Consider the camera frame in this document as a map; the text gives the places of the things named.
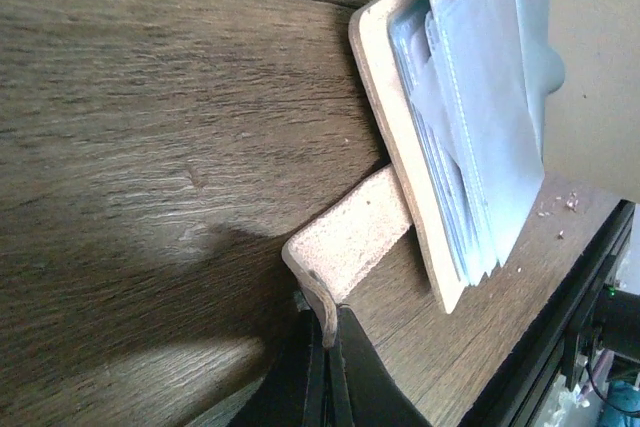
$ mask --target wood crumb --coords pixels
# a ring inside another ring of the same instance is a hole
[[[579,200],[576,197],[571,197],[569,200],[567,200],[565,207],[573,212],[577,212],[578,202]]]
[[[201,191],[209,185],[207,178],[200,175],[193,165],[187,165],[187,178],[191,181],[191,185],[198,191]]]

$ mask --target dark wooden desk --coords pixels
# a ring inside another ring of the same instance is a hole
[[[264,371],[294,315],[281,245],[387,161],[347,41],[367,1],[0,2],[0,423],[179,425]],[[453,316],[413,236],[353,292],[432,422],[615,202],[580,195]]]

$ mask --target black cable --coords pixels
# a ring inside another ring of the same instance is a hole
[[[591,386],[593,387],[593,391],[596,393],[596,395],[598,397],[600,397],[600,399],[607,404],[609,407],[611,407],[614,410],[617,410],[618,412],[620,412],[621,414],[624,414],[628,417],[634,418],[634,419],[640,419],[640,410],[624,410],[621,409],[619,407],[616,407],[615,405],[613,405],[611,402],[609,402],[606,397],[604,395],[602,395],[602,392],[600,392],[600,389],[598,389],[598,386],[596,385],[595,380],[593,380],[593,372],[591,371],[591,364],[589,362],[587,362],[587,365],[585,366],[585,368],[587,369],[587,375],[589,376],[589,381],[591,382]]]

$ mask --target clear plastic pocket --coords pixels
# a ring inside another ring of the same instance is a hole
[[[417,0],[391,22],[389,34],[458,277],[475,285],[481,255],[424,31],[428,11],[428,0]]]
[[[437,0],[432,12],[427,37],[471,215],[502,265],[544,178],[515,0]]]

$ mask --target desk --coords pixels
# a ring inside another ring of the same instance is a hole
[[[295,314],[280,247],[388,162],[347,41],[368,1],[0,2],[0,423],[180,425],[264,372]],[[353,292],[432,422],[615,204],[576,188],[453,316],[412,236]]]

